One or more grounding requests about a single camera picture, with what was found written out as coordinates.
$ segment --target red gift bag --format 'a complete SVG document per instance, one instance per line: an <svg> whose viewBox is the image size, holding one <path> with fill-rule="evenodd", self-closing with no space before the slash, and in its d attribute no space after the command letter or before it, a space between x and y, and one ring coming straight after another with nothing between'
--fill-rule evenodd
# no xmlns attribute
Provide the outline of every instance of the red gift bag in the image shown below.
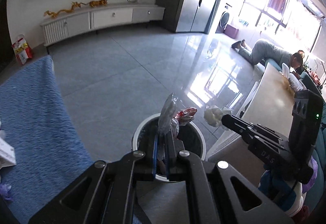
<svg viewBox="0 0 326 224"><path fill-rule="evenodd" d="M24 65L29 58L33 57L33 51L24 37L19 37L19 40L12 44L12 48L16 59L21 65Z"/></svg>

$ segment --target blue cloth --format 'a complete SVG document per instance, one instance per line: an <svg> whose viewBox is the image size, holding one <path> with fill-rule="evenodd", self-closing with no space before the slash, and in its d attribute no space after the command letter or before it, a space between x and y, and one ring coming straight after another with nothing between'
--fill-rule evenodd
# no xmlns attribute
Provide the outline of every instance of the blue cloth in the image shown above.
<svg viewBox="0 0 326 224"><path fill-rule="evenodd" d="M272 58L268 58L268 59L265 60L265 67L267 67L268 63L270 63L278 71L282 71L281 67Z"/></svg>
<svg viewBox="0 0 326 224"><path fill-rule="evenodd" d="M8 207L26 224L93 161L68 116L50 56L0 86L0 118L17 161L0 170L1 182L12 185Z"/></svg>
<svg viewBox="0 0 326 224"><path fill-rule="evenodd" d="M276 189L283 195L283 197L286 197L286 199L280 199L275 203L283 211L288 211L295 202L297 197L296 193L292 190L292 187L283 180L279 172L267 170L260 178L260 186L258 187L258 190L268 196L271 188Z"/></svg>

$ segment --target metal screw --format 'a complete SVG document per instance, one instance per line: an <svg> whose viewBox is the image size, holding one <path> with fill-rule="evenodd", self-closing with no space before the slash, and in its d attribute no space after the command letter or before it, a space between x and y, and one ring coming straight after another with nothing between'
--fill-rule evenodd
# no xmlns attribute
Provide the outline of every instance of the metal screw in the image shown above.
<svg viewBox="0 0 326 224"><path fill-rule="evenodd" d="M188 150L181 150L181 151L179 152L179 155L180 155L181 157L188 157L188 156L190 155L190 153L189 153Z"/></svg>
<svg viewBox="0 0 326 224"><path fill-rule="evenodd" d="M133 155L137 158L143 157L145 154L144 152L140 151L140 150L136 150L134 151Z"/></svg>
<svg viewBox="0 0 326 224"><path fill-rule="evenodd" d="M217 163L217 166L221 169L226 169L227 167L229 167L229 164L226 161L221 160Z"/></svg>
<svg viewBox="0 0 326 224"><path fill-rule="evenodd" d="M95 168L101 169L105 166L105 162L102 160L98 160L97 162L94 163Z"/></svg>

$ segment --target trash can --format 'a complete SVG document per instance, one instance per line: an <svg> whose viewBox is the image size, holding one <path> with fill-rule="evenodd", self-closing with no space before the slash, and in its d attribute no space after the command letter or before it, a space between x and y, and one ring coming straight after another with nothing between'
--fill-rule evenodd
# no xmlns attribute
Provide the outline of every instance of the trash can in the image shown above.
<svg viewBox="0 0 326 224"><path fill-rule="evenodd" d="M154 114L140 123L132 138L133 151L138 149L139 142L143 136L149 133L151 125L157 125L159 116L160 114ZM197 154L202 160L205 160L205 139L199 128L193 122L185 126L180 126L178 139L183 141L186 150ZM171 183L164 175L156 174L155 178L161 182Z"/></svg>

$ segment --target golden dragon figurine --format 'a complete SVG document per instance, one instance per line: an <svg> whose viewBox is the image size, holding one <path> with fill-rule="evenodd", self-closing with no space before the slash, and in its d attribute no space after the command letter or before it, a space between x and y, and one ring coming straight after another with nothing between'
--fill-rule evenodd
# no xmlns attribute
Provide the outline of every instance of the golden dragon figurine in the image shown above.
<svg viewBox="0 0 326 224"><path fill-rule="evenodd" d="M89 5L91 7L98 7L98 6L106 6L107 4L108 4L107 0L98 0L98 1L92 0L89 3L72 2L70 10L62 9L62 10L59 10L58 12L56 12L56 13L51 12L51 11L46 11L44 13L44 16L49 15L52 18L56 18L59 15L59 13L61 13L61 12L72 13L72 12L74 12L75 8L77 8L77 7L81 8L82 5Z"/></svg>

